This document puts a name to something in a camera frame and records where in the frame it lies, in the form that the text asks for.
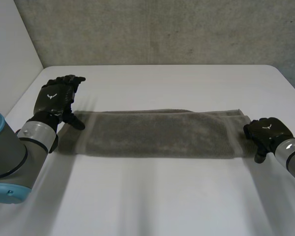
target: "folded towel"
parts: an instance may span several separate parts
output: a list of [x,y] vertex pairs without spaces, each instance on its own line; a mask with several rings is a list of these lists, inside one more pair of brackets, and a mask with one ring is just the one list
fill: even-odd
[[65,124],[58,152],[100,157],[253,157],[246,140],[250,122],[240,110],[197,113],[187,110],[85,112],[75,115],[84,131]]

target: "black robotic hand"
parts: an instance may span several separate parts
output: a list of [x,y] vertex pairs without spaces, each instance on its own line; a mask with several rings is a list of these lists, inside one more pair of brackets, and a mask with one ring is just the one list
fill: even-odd
[[74,102],[74,95],[84,77],[67,75],[57,77],[55,80],[49,80],[39,92],[34,107],[34,116],[54,115],[58,123],[62,121],[72,125],[78,130],[85,129],[84,124],[72,113],[71,104]]
[[263,163],[266,154],[275,153],[276,148],[287,139],[292,139],[291,131],[277,118],[261,118],[244,126],[246,138],[258,146],[255,162]]

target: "white wall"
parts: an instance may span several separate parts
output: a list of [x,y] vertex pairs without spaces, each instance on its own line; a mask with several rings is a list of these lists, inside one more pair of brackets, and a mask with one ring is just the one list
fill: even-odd
[[6,116],[42,71],[13,0],[0,0],[0,112]]

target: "logo on robotic hand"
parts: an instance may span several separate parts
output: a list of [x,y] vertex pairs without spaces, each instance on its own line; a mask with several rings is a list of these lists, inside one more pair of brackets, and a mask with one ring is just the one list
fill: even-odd
[[47,95],[47,97],[51,100],[53,97],[56,97],[57,93],[55,95],[50,96],[49,94]]
[[268,126],[268,127],[262,127],[262,129],[270,129],[271,126],[272,126],[272,124],[270,126]]

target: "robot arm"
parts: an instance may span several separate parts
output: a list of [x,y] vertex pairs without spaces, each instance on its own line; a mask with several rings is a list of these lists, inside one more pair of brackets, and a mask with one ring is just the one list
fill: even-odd
[[58,145],[57,126],[62,121],[83,130],[71,111],[83,77],[50,80],[40,91],[34,116],[17,135],[0,114],[0,203],[23,202],[31,192],[48,153]]
[[273,152],[277,161],[295,177],[295,138],[277,118],[262,118],[244,126],[246,138],[258,147],[255,162],[262,163]]

